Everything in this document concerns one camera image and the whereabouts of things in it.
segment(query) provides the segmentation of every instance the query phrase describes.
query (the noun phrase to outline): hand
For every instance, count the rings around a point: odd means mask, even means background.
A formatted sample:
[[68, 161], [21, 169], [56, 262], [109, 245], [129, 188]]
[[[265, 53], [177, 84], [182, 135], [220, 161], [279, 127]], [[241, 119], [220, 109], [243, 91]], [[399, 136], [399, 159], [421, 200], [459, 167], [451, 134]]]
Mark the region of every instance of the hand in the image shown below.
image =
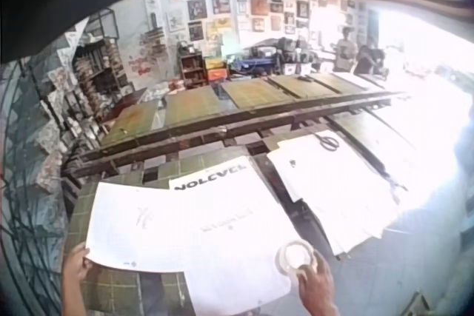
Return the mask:
[[314, 251], [314, 256], [318, 262], [317, 271], [314, 266], [299, 268], [299, 296], [312, 316], [336, 316], [333, 275], [324, 257], [317, 251]]
[[92, 262], [86, 259], [89, 249], [85, 246], [85, 242], [78, 244], [67, 256], [62, 270], [64, 281], [79, 283], [86, 278], [87, 273], [92, 268]]

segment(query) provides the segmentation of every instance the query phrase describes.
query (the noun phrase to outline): stack of paper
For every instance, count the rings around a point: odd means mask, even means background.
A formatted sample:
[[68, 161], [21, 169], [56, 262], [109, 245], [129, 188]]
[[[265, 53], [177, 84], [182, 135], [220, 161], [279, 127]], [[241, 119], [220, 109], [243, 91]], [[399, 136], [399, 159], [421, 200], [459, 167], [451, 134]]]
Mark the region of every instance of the stack of paper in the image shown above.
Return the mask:
[[381, 237], [396, 219], [389, 184], [375, 174], [334, 132], [332, 152], [315, 135], [283, 141], [268, 157], [294, 201], [303, 199], [320, 220], [334, 255]]
[[290, 291], [276, 264], [298, 239], [245, 157], [170, 182], [170, 190], [100, 183], [88, 258], [118, 269], [184, 271], [197, 315], [235, 315]]

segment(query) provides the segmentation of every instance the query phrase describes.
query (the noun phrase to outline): person's left hand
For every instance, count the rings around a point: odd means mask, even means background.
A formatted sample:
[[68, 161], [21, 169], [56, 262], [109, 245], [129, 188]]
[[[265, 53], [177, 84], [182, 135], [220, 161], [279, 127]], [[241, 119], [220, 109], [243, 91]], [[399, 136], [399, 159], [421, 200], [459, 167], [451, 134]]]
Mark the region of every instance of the person's left hand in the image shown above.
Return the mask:
[[86, 278], [87, 273], [92, 268], [92, 262], [86, 259], [86, 255], [89, 254], [90, 250], [85, 246], [85, 242], [78, 244], [67, 256], [62, 270], [64, 280], [79, 283]]

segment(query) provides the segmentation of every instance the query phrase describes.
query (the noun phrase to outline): person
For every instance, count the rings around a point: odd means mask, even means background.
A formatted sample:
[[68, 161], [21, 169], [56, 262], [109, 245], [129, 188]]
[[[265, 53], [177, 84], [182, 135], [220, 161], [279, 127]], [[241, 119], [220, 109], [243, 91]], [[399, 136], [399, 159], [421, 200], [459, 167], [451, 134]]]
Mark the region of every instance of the person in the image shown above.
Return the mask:
[[349, 40], [350, 27], [342, 29], [341, 38], [336, 45], [336, 65], [334, 72], [350, 72], [356, 56], [356, 45]]
[[[89, 249], [85, 242], [74, 247], [62, 272], [62, 316], [86, 316], [82, 300], [81, 281], [93, 264], [88, 260]], [[317, 267], [304, 265], [299, 268], [298, 288], [301, 302], [311, 316], [339, 316], [334, 305], [334, 280], [329, 264], [318, 251], [314, 251]]]

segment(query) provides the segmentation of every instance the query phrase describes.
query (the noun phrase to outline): white paper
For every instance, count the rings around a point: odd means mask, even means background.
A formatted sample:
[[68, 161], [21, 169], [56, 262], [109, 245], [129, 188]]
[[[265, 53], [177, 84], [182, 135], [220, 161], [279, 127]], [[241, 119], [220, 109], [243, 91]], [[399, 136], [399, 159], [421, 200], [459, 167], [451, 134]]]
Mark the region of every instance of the white paper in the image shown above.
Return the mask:
[[389, 184], [377, 176], [334, 132], [331, 152], [314, 135], [279, 143], [269, 153], [293, 200], [302, 198], [326, 232], [335, 255], [348, 252], [371, 236], [380, 238], [396, 218]]
[[189, 208], [201, 207], [203, 233], [184, 272], [198, 316], [235, 315], [290, 292], [277, 254], [299, 236], [247, 158], [175, 179], [170, 188], [193, 192]]

